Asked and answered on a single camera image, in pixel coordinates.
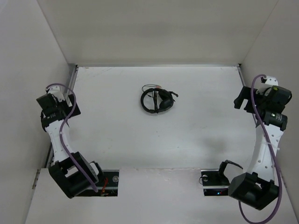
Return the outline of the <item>black headphones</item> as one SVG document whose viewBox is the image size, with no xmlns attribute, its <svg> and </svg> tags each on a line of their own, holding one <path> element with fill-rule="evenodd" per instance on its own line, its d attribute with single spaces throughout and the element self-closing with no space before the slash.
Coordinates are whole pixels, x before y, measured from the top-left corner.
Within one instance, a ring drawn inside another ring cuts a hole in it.
<svg viewBox="0 0 299 224">
<path fill-rule="evenodd" d="M 154 109 L 149 109 L 144 104 L 144 98 L 149 93 L 152 93 L 152 95 L 150 95 L 150 97 L 153 99 Z M 167 91 L 167 90 L 161 89 L 161 88 L 149 88 L 142 93 L 140 102 L 141 102 L 141 106 L 144 111 L 151 113 L 151 114 L 162 113 L 162 112 L 165 112 L 173 107 L 173 104 L 175 102 L 175 99 L 173 98 L 173 96 L 178 98 L 178 94 L 176 94 L 173 91 Z"/>
</svg>

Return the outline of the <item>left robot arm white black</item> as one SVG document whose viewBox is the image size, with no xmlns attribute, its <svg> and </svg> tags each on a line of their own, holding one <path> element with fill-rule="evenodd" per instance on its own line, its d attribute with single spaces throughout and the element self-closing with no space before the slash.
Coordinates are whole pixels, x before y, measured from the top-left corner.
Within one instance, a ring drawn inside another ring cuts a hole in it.
<svg viewBox="0 0 299 224">
<path fill-rule="evenodd" d="M 69 98 L 71 106 L 63 95 L 57 97 L 52 93 L 39 97 L 37 102 L 42 108 L 42 127 L 53 147 L 53 165 L 48 168 L 49 174 L 66 196 L 73 198 L 88 188 L 98 192 L 96 185 L 103 183 L 105 174 L 98 163 L 88 162 L 70 146 L 67 120 L 80 115 L 81 111 L 75 104 L 74 94 Z"/>
</svg>

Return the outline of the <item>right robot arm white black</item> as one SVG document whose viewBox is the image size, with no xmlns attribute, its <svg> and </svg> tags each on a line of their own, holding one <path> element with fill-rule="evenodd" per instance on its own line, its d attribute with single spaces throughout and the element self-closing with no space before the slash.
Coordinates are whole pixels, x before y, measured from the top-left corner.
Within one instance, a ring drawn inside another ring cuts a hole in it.
<svg viewBox="0 0 299 224">
<path fill-rule="evenodd" d="M 239 109 L 246 99 L 245 111 L 256 116 L 254 152 L 244 174 L 233 178 L 232 170 L 226 167 L 231 161 L 225 160 L 220 164 L 216 178 L 221 186 L 227 187 L 230 197 L 257 210 L 278 198 L 274 157 L 287 126 L 287 117 L 282 112 L 291 98 L 290 90 L 274 85 L 264 91 L 243 87 L 234 100 L 234 107 Z"/>
</svg>

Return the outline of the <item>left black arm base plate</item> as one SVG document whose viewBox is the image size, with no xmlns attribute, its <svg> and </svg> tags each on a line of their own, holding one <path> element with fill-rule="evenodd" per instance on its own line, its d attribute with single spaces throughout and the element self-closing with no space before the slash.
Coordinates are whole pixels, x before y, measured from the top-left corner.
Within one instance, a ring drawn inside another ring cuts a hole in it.
<svg viewBox="0 0 299 224">
<path fill-rule="evenodd" d="M 101 197 L 118 196 L 119 170 L 104 170 L 105 179 L 97 183 Z"/>
</svg>

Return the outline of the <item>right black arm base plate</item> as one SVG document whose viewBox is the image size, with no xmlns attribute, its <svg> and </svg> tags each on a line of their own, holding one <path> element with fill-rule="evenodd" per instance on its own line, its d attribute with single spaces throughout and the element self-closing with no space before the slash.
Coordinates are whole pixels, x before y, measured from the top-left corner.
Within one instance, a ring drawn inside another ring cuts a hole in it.
<svg viewBox="0 0 299 224">
<path fill-rule="evenodd" d="M 199 181 L 202 183 L 204 196 L 228 196 L 230 182 L 218 169 L 202 169 Z"/>
</svg>

